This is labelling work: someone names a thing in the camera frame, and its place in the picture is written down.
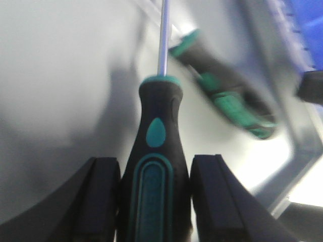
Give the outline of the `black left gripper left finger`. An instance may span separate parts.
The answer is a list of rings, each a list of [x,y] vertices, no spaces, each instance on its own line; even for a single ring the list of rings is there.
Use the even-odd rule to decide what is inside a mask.
[[[114,241],[120,166],[90,158],[53,193],[1,224],[1,241]]]

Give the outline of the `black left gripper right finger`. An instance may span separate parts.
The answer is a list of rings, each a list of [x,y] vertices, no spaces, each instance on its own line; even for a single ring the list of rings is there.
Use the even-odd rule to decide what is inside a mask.
[[[221,155],[195,155],[190,182],[199,241],[297,241],[243,187]]]

